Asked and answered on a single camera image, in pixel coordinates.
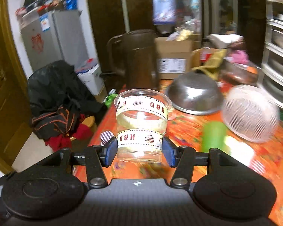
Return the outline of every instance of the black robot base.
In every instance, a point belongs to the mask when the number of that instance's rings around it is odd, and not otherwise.
[[[117,139],[50,155],[20,173],[0,178],[0,225],[6,226],[272,226],[268,215],[276,200],[267,179],[219,149],[196,152],[163,140],[163,154],[176,167],[171,183],[164,179],[112,179],[109,167]],[[85,165],[88,183],[72,175]],[[194,166],[207,175],[191,183]]]

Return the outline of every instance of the green cup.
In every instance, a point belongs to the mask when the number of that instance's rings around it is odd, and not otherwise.
[[[220,121],[210,121],[202,129],[201,152],[208,152],[210,148],[223,150],[227,127]]]

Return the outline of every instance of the metal rack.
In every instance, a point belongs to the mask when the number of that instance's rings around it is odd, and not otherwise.
[[[266,0],[266,36],[262,59],[262,73],[258,87],[266,91],[283,109],[283,48],[275,43],[273,32],[283,35],[283,21],[273,17],[273,6],[283,6],[283,0]]]

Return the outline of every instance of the black jacket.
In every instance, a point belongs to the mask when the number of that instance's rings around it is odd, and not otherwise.
[[[81,82],[74,67],[63,60],[35,71],[28,79],[27,91],[33,118],[55,112],[63,106],[66,109],[75,108],[86,117],[95,116],[98,124],[107,110]]]

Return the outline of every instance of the round black pad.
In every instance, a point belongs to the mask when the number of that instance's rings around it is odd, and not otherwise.
[[[6,208],[17,217],[50,219],[73,208],[84,195],[75,176],[40,167],[32,173],[16,173],[2,189]]]
[[[227,167],[199,179],[193,197],[217,217],[248,220],[269,215],[276,191],[271,182],[252,170],[246,174]]]

